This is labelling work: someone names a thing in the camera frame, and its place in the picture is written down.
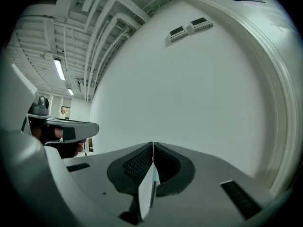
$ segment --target black slot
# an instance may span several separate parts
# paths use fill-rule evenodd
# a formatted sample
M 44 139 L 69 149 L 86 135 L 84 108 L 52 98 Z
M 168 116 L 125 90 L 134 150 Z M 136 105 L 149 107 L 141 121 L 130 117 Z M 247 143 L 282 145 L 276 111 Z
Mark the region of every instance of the black slot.
M 221 187 L 245 219 L 249 219 L 261 211 L 255 201 L 234 181 L 222 183 Z
M 84 169 L 84 168 L 87 168 L 87 167 L 90 167 L 90 165 L 87 164 L 87 163 L 81 163 L 81 164 L 78 164 L 78 165 L 67 166 L 66 168 L 69 172 L 74 172 L 74 171 L 78 171 L 78 170 L 81 170 L 81 169 Z

